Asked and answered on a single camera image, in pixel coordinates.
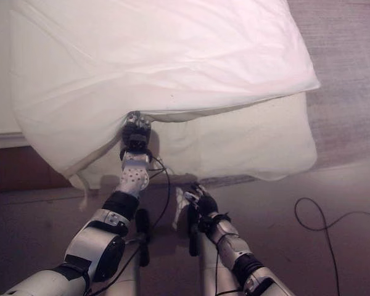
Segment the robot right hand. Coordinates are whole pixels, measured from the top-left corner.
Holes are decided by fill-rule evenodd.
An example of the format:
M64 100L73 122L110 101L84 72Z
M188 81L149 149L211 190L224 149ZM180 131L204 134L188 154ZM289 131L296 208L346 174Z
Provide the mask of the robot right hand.
M191 190L186 191L184 197L200 216L206 217L218 214L218 205L215 199L200 183L192 183Z

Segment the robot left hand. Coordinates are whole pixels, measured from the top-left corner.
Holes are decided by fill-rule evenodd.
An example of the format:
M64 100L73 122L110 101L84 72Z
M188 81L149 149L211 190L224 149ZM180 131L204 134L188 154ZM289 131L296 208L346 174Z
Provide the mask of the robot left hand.
M121 131L122 150L147 154L150 134L151 121L139 111L130 112Z

